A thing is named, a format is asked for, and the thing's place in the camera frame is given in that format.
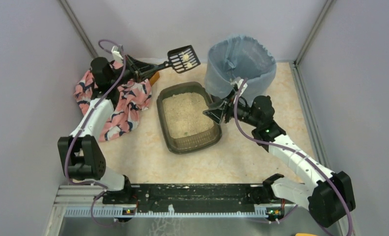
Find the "yellow object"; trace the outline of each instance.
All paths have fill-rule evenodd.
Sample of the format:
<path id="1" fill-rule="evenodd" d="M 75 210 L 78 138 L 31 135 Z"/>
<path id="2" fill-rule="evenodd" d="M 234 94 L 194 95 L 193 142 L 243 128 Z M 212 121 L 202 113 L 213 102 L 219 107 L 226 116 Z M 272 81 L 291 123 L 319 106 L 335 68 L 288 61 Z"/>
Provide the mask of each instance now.
<path id="1" fill-rule="evenodd" d="M 183 61 L 188 61 L 188 60 L 189 60 L 189 55 L 184 54 L 184 55 L 183 55 Z"/>
<path id="2" fill-rule="evenodd" d="M 156 72 L 153 77 L 149 79 L 150 85 L 153 86 L 153 84 L 160 78 L 160 73 Z"/>

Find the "blue bin liner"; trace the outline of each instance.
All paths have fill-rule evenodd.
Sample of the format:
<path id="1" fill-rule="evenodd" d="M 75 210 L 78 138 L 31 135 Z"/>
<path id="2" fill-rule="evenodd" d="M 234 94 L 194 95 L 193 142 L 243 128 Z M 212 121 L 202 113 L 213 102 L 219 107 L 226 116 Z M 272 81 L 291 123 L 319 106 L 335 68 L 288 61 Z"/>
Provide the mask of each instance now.
<path id="1" fill-rule="evenodd" d="M 248 104 L 262 95 L 276 76 L 276 60 L 256 39 L 239 35 L 214 45 L 208 53 L 206 91 L 220 98 L 229 95 L 237 77 L 248 78 L 243 97 Z"/>

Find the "lavender wall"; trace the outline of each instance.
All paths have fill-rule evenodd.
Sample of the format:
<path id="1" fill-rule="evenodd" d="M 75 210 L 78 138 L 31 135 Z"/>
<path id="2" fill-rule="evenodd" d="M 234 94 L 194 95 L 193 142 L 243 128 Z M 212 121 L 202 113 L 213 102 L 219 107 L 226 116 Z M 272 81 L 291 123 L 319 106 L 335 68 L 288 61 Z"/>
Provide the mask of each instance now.
<path id="1" fill-rule="evenodd" d="M 69 0 L 90 41 L 124 45 L 137 58 L 163 59 L 192 44 L 206 61 L 211 46 L 245 33 L 277 60 L 296 59 L 325 0 Z"/>
<path id="2" fill-rule="evenodd" d="M 90 60 L 57 1 L 0 1 L 0 236 L 43 234 Z"/>
<path id="3" fill-rule="evenodd" d="M 389 235 L 389 1 L 337 1 L 300 69 L 360 235 Z"/>

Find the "purple cable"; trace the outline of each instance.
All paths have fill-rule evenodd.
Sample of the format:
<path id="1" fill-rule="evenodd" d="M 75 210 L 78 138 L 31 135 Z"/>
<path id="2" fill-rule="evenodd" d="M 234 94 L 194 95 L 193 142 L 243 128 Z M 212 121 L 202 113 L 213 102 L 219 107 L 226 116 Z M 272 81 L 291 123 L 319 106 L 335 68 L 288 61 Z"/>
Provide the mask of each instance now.
<path id="1" fill-rule="evenodd" d="M 261 140 L 258 140 L 258 139 L 254 139 L 250 136 L 248 136 L 248 134 L 246 134 L 241 126 L 239 125 L 239 120 L 238 120 L 238 114 L 237 114 L 237 110 L 238 110 L 238 101 L 239 101 L 239 97 L 241 96 L 241 91 L 242 91 L 242 88 L 244 87 L 244 85 L 247 83 L 247 80 L 248 79 L 244 79 L 244 81 L 242 81 L 241 85 L 239 86 L 239 89 L 238 89 L 238 92 L 236 93 L 236 97 L 235 97 L 235 106 L 234 106 L 234 118 L 235 118 L 235 124 L 236 124 L 236 127 L 238 128 L 238 130 L 241 132 L 242 135 L 244 135 L 247 139 L 251 140 L 251 141 L 254 141 L 256 143 L 259 143 L 259 144 L 264 144 L 264 145 L 270 145 L 270 146 L 275 146 L 275 147 L 278 147 L 278 148 L 283 148 L 283 149 L 286 149 L 286 150 L 289 150 L 291 152 L 296 152 L 296 150 L 290 148 L 290 147 L 287 147 L 287 146 L 283 146 L 283 145 L 279 145 L 279 144 L 274 144 L 274 143 L 269 143 L 269 142 L 266 142 L 266 141 L 261 141 Z M 306 158 L 306 156 L 300 152 L 296 152 L 297 155 L 299 155 L 300 157 L 302 158 L 305 158 L 305 160 L 326 180 L 326 182 L 329 184 L 329 186 L 333 189 L 333 191 L 335 192 L 335 194 L 338 196 L 339 198 L 339 201 L 340 203 L 342 203 L 343 205 L 343 208 L 345 209 L 345 212 L 346 212 L 346 216 L 348 218 L 348 233 L 346 236 L 351 236 L 352 234 L 352 230 L 353 230 L 353 224 L 352 224 L 352 217 L 351 217 L 351 212 L 349 211 L 348 209 L 348 206 L 346 205 L 346 202 L 345 200 L 343 199 L 342 195 L 340 194 L 338 188 L 336 188 L 336 186 L 333 184 L 333 182 L 326 176 L 325 173 L 323 173 L 319 167 L 317 167 L 312 161 L 310 161 L 308 158 Z"/>
<path id="2" fill-rule="evenodd" d="M 108 53 L 111 53 L 109 50 L 105 49 L 104 47 L 102 47 L 101 43 L 102 42 L 109 42 L 115 46 L 117 46 L 119 49 L 119 45 L 111 40 L 108 40 L 108 39 L 101 39 L 99 40 L 98 44 L 99 46 L 105 51 L 105 52 L 108 52 Z M 102 188 L 104 188 L 105 190 L 108 188 L 106 185 L 104 184 L 101 184 L 101 183 L 98 183 L 98 182 L 95 182 L 95 181 L 83 181 L 83 182 L 78 182 L 78 183 L 75 183 L 73 182 L 70 177 L 69 177 L 69 172 L 68 172 L 68 165 L 69 165 L 69 161 L 70 161 L 70 156 L 72 154 L 72 151 L 73 151 L 73 146 L 76 142 L 76 140 L 78 139 L 78 137 L 80 136 L 80 134 L 82 133 L 82 131 L 84 130 L 84 128 L 86 127 L 87 125 L 87 122 L 89 121 L 90 117 L 92 116 L 93 114 L 93 111 L 99 106 L 99 104 L 108 96 L 108 94 L 116 87 L 116 85 L 118 85 L 119 81 L 121 81 L 122 79 L 122 76 L 124 75 L 125 73 L 125 67 L 126 67 L 126 61 L 125 61 L 125 57 L 123 59 L 123 66 L 122 66 L 122 71 L 121 71 L 121 74 L 119 75 L 118 79 L 116 79 L 115 83 L 108 89 L 108 91 L 106 91 L 102 97 L 99 99 L 99 101 L 95 104 L 95 107 L 93 107 L 90 111 L 89 111 L 89 114 L 87 115 L 87 117 L 84 119 L 83 121 L 83 124 L 81 125 L 80 127 L 80 130 L 77 132 L 77 134 L 75 135 L 75 137 L 73 137 L 73 140 L 72 142 L 70 143 L 70 146 L 69 146 L 69 149 L 67 150 L 67 154 L 66 154 L 66 160 L 64 161 L 64 175 L 66 176 L 66 179 L 67 181 L 71 184 L 71 185 L 86 185 L 86 184 L 93 184 L 93 185 L 97 185 L 97 186 L 101 186 Z M 103 196 L 103 194 L 105 193 L 105 190 L 102 191 L 100 194 L 98 194 L 94 199 L 93 199 L 93 202 L 92 202 L 92 205 L 90 206 L 90 216 L 92 218 L 92 220 L 100 225 L 100 226 L 103 226 L 103 227 L 111 227 L 113 225 L 115 225 L 117 223 L 117 221 L 115 221 L 114 223 L 110 224 L 110 225 L 104 225 L 104 224 L 101 224 L 99 222 L 96 221 L 95 217 L 93 216 L 93 207 L 96 203 L 96 201 L 101 198 Z"/>

